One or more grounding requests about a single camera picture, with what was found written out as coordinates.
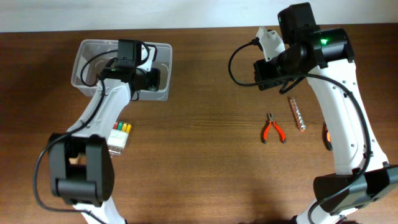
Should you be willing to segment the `clear plastic container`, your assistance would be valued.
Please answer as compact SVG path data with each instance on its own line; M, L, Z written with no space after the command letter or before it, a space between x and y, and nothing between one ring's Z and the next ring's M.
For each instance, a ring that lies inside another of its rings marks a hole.
M167 101L169 98L170 80L172 76L173 49L170 44L147 42L150 49L150 58L139 68L149 72L155 68L160 71L160 83L158 91L141 90L135 97L145 101ZM95 81L95 76L102 71L105 64L117 56L117 40L86 39L83 40L75 57L71 84L79 89L85 96L92 97L96 87L88 87Z

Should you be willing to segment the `orange scraper wooden handle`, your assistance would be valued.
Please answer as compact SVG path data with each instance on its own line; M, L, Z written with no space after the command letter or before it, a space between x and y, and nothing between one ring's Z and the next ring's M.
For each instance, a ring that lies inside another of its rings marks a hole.
M85 166L87 163L85 154L79 154L75 158L71 157L68 160L71 165L75 166Z

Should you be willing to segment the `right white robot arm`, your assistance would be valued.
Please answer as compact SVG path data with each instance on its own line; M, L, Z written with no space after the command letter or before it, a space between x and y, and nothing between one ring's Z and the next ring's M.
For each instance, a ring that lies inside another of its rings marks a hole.
M344 29L321 30L311 5L279 12L280 34L265 28L257 36L264 59L254 64L261 90L288 91L307 79L331 134L335 172L315 178L315 200L293 223L341 223L397 187L391 165L375 139L356 80L354 51Z

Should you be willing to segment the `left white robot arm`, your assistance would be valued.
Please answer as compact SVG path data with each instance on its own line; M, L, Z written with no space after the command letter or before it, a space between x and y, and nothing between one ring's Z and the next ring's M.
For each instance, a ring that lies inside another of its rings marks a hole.
M125 223L111 197L114 169L107 140L125 106L139 92L156 92L160 70L152 66L155 43L120 39L118 46L85 62L81 74L93 74L85 86L95 93L80 118L63 134L52 134L42 155L49 156L52 194L72 205L88 223Z

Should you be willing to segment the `copper terminal bar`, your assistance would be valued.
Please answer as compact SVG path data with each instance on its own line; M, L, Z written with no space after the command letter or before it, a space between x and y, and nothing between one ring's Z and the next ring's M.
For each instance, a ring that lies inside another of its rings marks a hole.
M298 108L297 102L295 100L295 98L289 98L289 104L290 104L290 109L293 112L294 118L295 118L295 122L297 125L297 128L299 131L305 131L306 130L306 125L305 122L302 118L302 114Z

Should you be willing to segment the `orange black long-nose pliers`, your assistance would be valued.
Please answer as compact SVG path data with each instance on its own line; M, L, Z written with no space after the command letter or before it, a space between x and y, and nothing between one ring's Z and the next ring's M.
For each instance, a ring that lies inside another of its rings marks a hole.
M322 137L323 137L323 142L324 142L326 149L328 151L332 151L333 147L331 144L331 137L330 137L330 133L328 131L326 122L323 123Z

